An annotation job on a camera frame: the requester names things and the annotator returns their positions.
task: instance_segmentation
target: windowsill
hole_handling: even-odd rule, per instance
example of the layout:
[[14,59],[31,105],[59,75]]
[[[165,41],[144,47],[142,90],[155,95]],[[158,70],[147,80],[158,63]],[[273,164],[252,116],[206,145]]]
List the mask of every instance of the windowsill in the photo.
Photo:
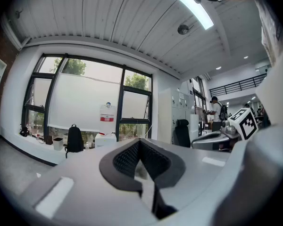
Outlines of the windowsill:
[[24,139],[24,140],[26,140],[26,141],[28,141],[28,142],[30,142],[30,143],[33,143],[33,144],[36,145],[36,146],[40,146],[41,148],[44,148],[44,149],[47,149],[47,150],[51,150],[51,151],[54,151],[54,152],[59,152],[59,153],[65,154],[64,149],[62,149],[62,150],[60,150],[60,151],[57,151],[57,150],[53,149],[53,144],[51,144],[51,145],[47,145],[46,143],[41,144],[41,143],[39,143],[39,142],[37,141],[36,138],[30,137],[30,136],[23,137],[23,136],[21,136],[21,135],[19,135],[19,134],[17,134],[17,136],[21,137],[22,139]]

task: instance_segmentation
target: ceiling light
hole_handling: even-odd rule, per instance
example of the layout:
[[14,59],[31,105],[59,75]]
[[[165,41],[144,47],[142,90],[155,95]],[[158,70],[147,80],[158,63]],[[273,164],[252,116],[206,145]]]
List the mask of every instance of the ceiling light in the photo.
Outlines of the ceiling light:
[[205,30],[214,25],[206,10],[201,4],[197,4],[195,0],[180,0],[201,22]]

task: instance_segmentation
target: black backpack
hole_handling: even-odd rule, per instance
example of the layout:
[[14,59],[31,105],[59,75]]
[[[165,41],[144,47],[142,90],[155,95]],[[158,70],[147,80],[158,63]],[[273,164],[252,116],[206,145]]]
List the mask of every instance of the black backpack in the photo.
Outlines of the black backpack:
[[73,125],[68,130],[67,147],[65,147],[66,158],[68,152],[78,153],[84,150],[84,142],[81,131],[78,127],[76,127],[76,124]]
[[220,114],[219,114],[219,119],[221,121],[226,121],[227,120],[227,107],[220,102],[217,102],[221,106]]

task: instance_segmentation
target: window frame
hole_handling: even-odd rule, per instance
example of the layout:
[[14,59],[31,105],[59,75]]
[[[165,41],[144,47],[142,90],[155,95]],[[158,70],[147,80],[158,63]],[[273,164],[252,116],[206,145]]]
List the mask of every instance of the window frame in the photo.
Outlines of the window frame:
[[[43,62],[45,61],[45,59],[47,57],[60,57],[62,58],[57,70],[55,73],[40,73],[37,72],[38,70],[40,70]],[[22,117],[21,117],[21,125],[22,127],[24,127],[27,124],[27,119],[28,119],[28,113],[29,110],[31,111],[36,111],[39,113],[43,113],[44,114],[44,137],[49,135],[49,130],[50,127],[48,126],[48,120],[49,120],[49,108],[50,108],[50,101],[51,101],[51,97],[53,94],[53,90],[58,78],[58,75],[62,73],[62,70],[67,62],[68,59],[81,59],[81,60],[88,60],[88,61],[93,61],[96,63],[100,63],[100,64],[105,64],[105,65],[110,65],[110,66],[114,66],[114,67],[118,67],[118,68],[122,68],[122,76],[121,76],[121,81],[120,81],[120,89],[119,89],[119,95],[118,95],[118,104],[117,104],[117,122],[116,122],[116,138],[117,141],[119,139],[119,125],[120,124],[148,124],[149,125],[149,131],[148,131],[148,138],[151,138],[151,132],[152,132],[152,92],[153,92],[153,81],[152,81],[152,74],[147,74],[145,72],[136,70],[134,68],[128,67],[126,65],[120,65],[120,64],[116,64],[110,61],[106,61],[106,60],[102,60],[102,59],[97,59],[97,58],[92,58],[92,57],[87,57],[87,56],[78,56],[78,55],[69,55],[69,54],[42,54],[41,57],[39,58],[33,73],[30,77],[30,80],[28,82],[27,88],[26,88],[26,92],[25,92],[25,97],[24,97],[24,102],[23,102],[23,107],[22,107]],[[144,76],[149,77],[150,80],[150,89],[151,91],[146,91],[146,90],[142,90],[142,89],[137,89],[137,88],[133,88],[133,87],[129,87],[124,85],[124,80],[125,80],[125,72],[126,70],[134,72],[134,73],[138,73]],[[51,83],[50,83],[50,87],[47,93],[47,97],[46,97],[46,103],[45,103],[45,107],[41,107],[41,106],[35,106],[35,105],[29,105],[26,104],[27,100],[29,99],[28,96],[30,94],[30,90],[31,90],[31,86],[34,83],[34,79],[35,78],[40,78],[40,79],[51,79]],[[122,113],[122,107],[123,107],[123,98],[124,98],[124,92],[125,91],[129,91],[132,93],[137,93],[137,94],[142,94],[142,95],[147,95],[149,98],[149,108],[148,108],[148,119],[132,119],[132,118],[121,118],[121,113]]]

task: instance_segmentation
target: black chair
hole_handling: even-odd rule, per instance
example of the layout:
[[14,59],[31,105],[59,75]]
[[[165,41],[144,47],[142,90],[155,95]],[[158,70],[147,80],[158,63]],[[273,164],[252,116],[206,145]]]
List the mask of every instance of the black chair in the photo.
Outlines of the black chair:
[[184,147],[191,147],[190,133],[188,128],[189,122],[187,120],[177,120],[176,125],[177,126],[175,127],[175,144]]

